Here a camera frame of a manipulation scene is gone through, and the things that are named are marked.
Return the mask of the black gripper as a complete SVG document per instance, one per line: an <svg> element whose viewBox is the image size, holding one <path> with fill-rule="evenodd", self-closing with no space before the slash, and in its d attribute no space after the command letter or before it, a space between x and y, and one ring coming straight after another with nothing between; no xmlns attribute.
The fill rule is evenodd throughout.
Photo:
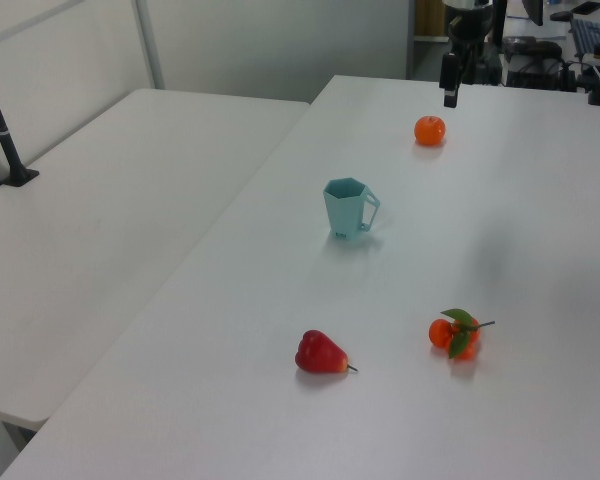
<svg viewBox="0 0 600 480"><path fill-rule="evenodd" d="M447 33L453 50L442 57L439 87L444 93L444 106L455 108L458 85L474 84L476 76L476 48L482 45L492 28L491 10L453 10L449 14Z"/></svg>

